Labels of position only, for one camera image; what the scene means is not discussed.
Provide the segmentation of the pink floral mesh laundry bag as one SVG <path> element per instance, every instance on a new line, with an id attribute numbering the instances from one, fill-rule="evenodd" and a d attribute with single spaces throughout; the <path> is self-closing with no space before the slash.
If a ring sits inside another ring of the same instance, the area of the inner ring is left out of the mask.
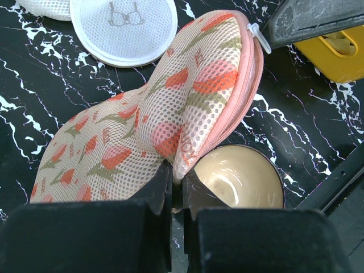
<path id="1" fill-rule="evenodd" d="M 238 126 L 270 46 L 239 11 L 184 26 L 142 87 L 71 118 L 46 148 L 32 203 L 126 200 L 164 160 L 175 183 Z"/>

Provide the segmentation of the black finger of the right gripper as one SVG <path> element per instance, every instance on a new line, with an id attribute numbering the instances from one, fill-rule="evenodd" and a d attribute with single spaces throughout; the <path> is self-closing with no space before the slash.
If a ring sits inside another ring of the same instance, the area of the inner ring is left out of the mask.
<path id="1" fill-rule="evenodd" d="M 263 27 L 272 49 L 363 25 L 363 0 L 286 0 Z"/>

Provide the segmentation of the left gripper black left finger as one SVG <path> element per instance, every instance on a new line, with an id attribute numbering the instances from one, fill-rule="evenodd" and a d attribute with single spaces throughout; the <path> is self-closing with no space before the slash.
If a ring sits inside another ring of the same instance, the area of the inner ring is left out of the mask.
<path id="1" fill-rule="evenodd" d="M 2 272 L 169 272 L 172 167 L 124 201 L 31 204 L 1 228 Z"/>

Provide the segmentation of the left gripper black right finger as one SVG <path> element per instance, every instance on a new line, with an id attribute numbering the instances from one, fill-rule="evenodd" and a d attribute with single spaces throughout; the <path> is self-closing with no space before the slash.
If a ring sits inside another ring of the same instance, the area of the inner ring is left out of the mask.
<path id="1" fill-rule="evenodd" d="M 182 182 L 189 272 L 350 272 L 338 235 L 320 212 L 233 209 L 194 173 Z"/>

